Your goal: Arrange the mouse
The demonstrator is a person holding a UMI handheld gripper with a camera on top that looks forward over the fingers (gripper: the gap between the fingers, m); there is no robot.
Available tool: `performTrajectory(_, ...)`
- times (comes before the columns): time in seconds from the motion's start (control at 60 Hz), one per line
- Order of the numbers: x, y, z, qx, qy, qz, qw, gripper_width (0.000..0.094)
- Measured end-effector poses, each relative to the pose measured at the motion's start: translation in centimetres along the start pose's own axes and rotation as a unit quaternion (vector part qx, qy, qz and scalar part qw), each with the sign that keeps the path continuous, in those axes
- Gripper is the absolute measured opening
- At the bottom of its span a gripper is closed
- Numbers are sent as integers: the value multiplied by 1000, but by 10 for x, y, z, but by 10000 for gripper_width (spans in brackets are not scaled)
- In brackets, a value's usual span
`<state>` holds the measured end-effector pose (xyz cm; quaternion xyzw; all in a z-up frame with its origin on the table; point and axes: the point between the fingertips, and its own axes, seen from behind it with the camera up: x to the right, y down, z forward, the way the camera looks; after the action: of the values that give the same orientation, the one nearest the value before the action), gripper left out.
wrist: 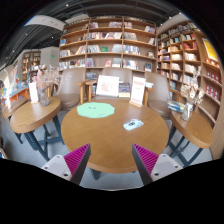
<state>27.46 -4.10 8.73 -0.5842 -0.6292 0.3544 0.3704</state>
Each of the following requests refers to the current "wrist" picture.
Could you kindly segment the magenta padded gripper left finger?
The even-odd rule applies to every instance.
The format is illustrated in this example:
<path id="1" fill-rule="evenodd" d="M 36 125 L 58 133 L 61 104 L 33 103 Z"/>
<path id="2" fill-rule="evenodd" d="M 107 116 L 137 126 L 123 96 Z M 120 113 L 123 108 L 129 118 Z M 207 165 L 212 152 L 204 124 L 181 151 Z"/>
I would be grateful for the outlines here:
<path id="1" fill-rule="evenodd" d="M 91 147 L 86 144 L 65 156 L 54 156 L 42 166 L 42 169 L 79 185 L 90 155 Z"/>

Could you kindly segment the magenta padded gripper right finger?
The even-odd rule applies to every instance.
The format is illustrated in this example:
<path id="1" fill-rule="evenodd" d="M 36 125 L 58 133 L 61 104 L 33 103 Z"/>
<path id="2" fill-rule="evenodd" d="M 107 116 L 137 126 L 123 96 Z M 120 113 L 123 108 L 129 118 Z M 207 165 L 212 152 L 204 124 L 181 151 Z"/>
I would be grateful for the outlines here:
<path id="1" fill-rule="evenodd" d="M 148 185 L 182 169 L 182 166 L 167 154 L 157 155 L 137 144 L 132 145 L 132 155 L 143 185 Z"/>

